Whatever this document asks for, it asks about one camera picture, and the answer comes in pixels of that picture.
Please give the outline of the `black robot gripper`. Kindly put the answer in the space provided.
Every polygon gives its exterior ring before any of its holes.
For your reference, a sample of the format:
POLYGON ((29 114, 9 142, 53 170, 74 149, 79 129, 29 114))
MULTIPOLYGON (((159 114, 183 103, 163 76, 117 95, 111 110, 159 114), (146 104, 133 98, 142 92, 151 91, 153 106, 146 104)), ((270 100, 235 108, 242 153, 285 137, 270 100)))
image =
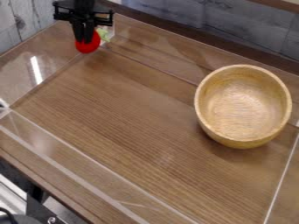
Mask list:
POLYGON ((54 19, 73 21, 75 39, 89 44, 94 37, 95 25, 113 26, 115 12, 97 0, 55 0, 54 19))

